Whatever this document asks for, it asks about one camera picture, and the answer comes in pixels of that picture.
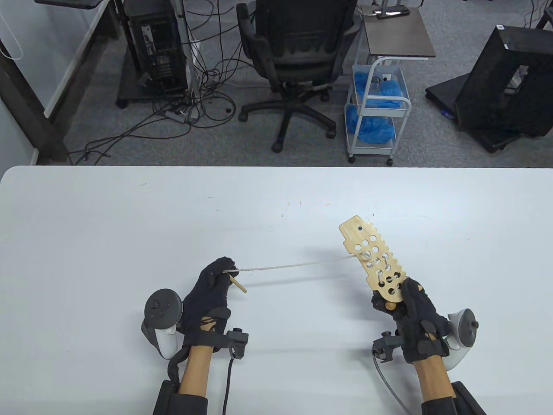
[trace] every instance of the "white string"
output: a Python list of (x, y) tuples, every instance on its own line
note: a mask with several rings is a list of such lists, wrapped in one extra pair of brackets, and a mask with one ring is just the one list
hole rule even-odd
[(295, 267), (305, 267), (307, 265), (317, 265), (317, 264), (324, 264), (327, 262), (335, 262), (335, 261), (341, 261), (346, 260), (348, 258), (355, 258), (355, 255), (348, 255), (346, 257), (341, 258), (334, 258), (332, 260), (326, 260), (326, 261), (317, 261), (317, 262), (304, 262), (301, 264), (292, 264), (292, 265), (279, 265), (277, 267), (263, 267), (263, 268), (244, 268), (244, 269), (226, 269), (223, 272), (249, 272), (249, 271), (267, 271), (269, 269), (282, 269), (282, 268), (295, 268)]
[(0, 19), (2, 19), (2, 21), (4, 22), (4, 24), (6, 25), (6, 29), (8, 29), (8, 32), (10, 33), (10, 35), (12, 35), (12, 38), (13, 40), (15, 40), (15, 43), (17, 43), (17, 47), (19, 48), (19, 51), (21, 52), (21, 56), (18, 57), (18, 58), (13, 58), (11, 56), (8, 56), (6, 55), (1, 49), (0, 49), (0, 53), (7, 59), (11, 59), (11, 60), (22, 60), (23, 59), (23, 48), (21, 47), (21, 45), (19, 44), (19, 41), (17, 40), (17, 38), (15, 37), (15, 35), (13, 34), (12, 30), (9, 28), (9, 25), (8, 23), (6, 22), (6, 19), (4, 19), (4, 15), (2, 14), (2, 11), (0, 10)]

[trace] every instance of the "chair armrest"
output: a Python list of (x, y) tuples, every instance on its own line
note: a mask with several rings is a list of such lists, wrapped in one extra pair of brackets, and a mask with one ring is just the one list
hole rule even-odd
[(276, 87), (278, 85), (277, 71), (275, 70), (268, 40), (254, 31), (247, 4), (237, 4), (236, 15), (244, 54), (254, 61), (254, 66), (256, 62), (263, 66), (271, 86)]

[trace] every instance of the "blue plastic bag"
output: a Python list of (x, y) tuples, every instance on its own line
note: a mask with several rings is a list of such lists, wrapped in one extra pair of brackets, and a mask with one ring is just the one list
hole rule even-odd
[[(346, 128), (349, 134), (355, 133), (358, 120), (359, 115), (357, 115), (356, 107), (348, 106), (346, 109)], [(363, 143), (367, 144), (386, 144), (394, 137), (394, 126), (388, 119), (382, 117), (363, 117), (357, 136)]]
[[(368, 80), (369, 74), (365, 72), (355, 73), (355, 88), (361, 96), (364, 94)], [(402, 96), (399, 83), (393, 80), (382, 81), (380, 88), (378, 88), (376, 82), (372, 82), (369, 88), (369, 95)], [(401, 101), (367, 100), (366, 108), (401, 108)]]

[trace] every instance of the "hand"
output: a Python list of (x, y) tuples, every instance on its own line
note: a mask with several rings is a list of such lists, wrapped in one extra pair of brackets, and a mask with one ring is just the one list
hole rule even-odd
[[(234, 261), (227, 257), (209, 264), (200, 273), (190, 294), (182, 301), (183, 311), (178, 330), (184, 334), (183, 347), (187, 335), (190, 336), (195, 331), (224, 333), (227, 320), (231, 316), (231, 311), (227, 308), (227, 293), (231, 281), (229, 275), (223, 273), (226, 269), (236, 269)], [(231, 275), (236, 277), (238, 272), (232, 272)]]
[(422, 286), (407, 278), (401, 285), (401, 294), (403, 302), (395, 308), (378, 291), (374, 292), (372, 303), (376, 310), (390, 314), (395, 320), (396, 334), (404, 340), (401, 349), (405, 361), (413, 363), (430, 356), (449, 356), (449, 348), (443, 340), (451, 331), (449, 323), (436, 312)]

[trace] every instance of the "white wire cart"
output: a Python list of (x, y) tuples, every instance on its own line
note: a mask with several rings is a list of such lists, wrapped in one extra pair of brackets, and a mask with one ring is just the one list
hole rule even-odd
[[(403, 78), (403, 73), (400, 67), (402, 60), (426, 60), (426, 58), (407, 57), (407, 56), (383, 56), (377, 58), (372, 65), (357, 64), (359, 58), (359, 50), (357, 52), (355, 64), (352, 66), (352, 78), (349, 85), (347, 104), (344, 107), (344, 118), (349, 107), (356, 107), (358, 121), (354, 133), (350, 133), (347, 128), (346, 120), (346, 141), (348, 151), (348, 161), (355, 162), (356, 154), (371, 154), (371, 155), (387, 155), (387, 165), (394, 164), (394, 154), (398, 149), (399, 142), (405, 130), (405, 124), (411, 113), (411, 101), (409, 99), (409, 91)], [(368, 73), (367, 84), (363, 91), (356, 87), (355, 74), (357, 72)], [(369, 89), (373, 77), (378, 77), (380, 80), (393, 80), (399, 84), (401, 96), (383, 96), (370, 95)], [(371, 100), (375, 101), (395, 101), (399, 102), (398, 108), (377, 108), (371, 105)], [(386, 144), (368, 144), (359, 140), (359, 130), (361, 123), (365, 117), (384, 117), (394, 126), (394, 137)], [(399, 130), (396, 128), (394, 121), (398, 120), (400, 124)]]

